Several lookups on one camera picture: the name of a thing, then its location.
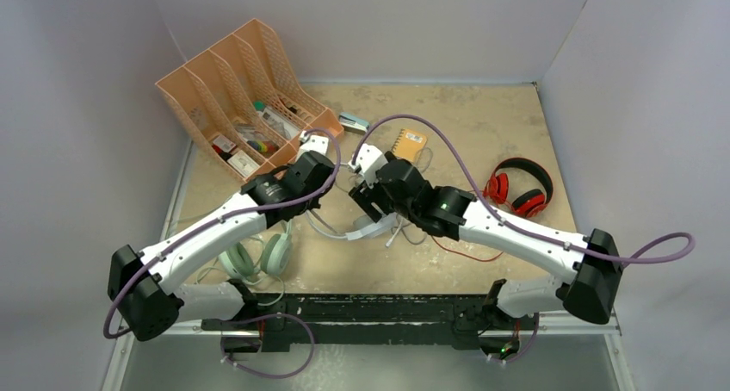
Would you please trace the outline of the white over-ear headphones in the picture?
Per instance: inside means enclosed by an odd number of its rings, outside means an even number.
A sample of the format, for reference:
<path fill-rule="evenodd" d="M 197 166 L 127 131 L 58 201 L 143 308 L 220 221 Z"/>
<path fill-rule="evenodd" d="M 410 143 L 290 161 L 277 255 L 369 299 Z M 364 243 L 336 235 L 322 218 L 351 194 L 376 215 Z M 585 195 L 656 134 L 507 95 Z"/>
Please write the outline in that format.
<path fill-rule="evenodd" d="M 390 239 L 385 243 L 385 247 L 390 247 L 398 232 L 405 227 L 404 220 L 396 214 L 386 215 L 378 221 L 372 221 L 367 215 L 364 215 L 354 222 L 356 227 L 354 230 L 338 233 L 314 211 L 306 212 L 305 217 L 316 233 L 328 239 L 356 241 L 360 239 L 373 239 L 386 232 L 393 232 Z"/>

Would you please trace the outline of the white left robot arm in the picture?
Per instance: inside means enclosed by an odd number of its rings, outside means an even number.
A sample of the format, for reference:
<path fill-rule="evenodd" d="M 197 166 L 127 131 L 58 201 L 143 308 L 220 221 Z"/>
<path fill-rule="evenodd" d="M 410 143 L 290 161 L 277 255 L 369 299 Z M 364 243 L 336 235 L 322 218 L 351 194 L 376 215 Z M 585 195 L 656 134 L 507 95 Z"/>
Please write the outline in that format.
<path fill-rule="evenodd" d="M 325 155 L 304 152 L 292 164 L 251 178 L 203 219 L 155 245 L 112 254 L 102 334 L 153 339 L 178 319 L 184 305 L 175 292 L 203 264 L 242 239 L 317 208 L 339 170 Z"/>

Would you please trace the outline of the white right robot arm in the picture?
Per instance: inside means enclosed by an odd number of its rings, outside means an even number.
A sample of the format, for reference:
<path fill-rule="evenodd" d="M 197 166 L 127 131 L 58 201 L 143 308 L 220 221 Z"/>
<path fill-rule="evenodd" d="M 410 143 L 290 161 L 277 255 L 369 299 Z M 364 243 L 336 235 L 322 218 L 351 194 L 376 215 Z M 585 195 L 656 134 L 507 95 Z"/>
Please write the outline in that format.
<path fill-rule="evenodd" d="M 433 238 L 484 245 L 547 272 L 531 281 L 496 281 L 483 306 L 490 326 L 561 309 L 592 324 L 609 322 L 623 273 L 610 233 L 566 233 L 487 208 L 470 192 L 431 185 L 400 158 L 360 157 L 349 167 L 362 179 L 350 196 L 373 220 L 396 213 Z"/>

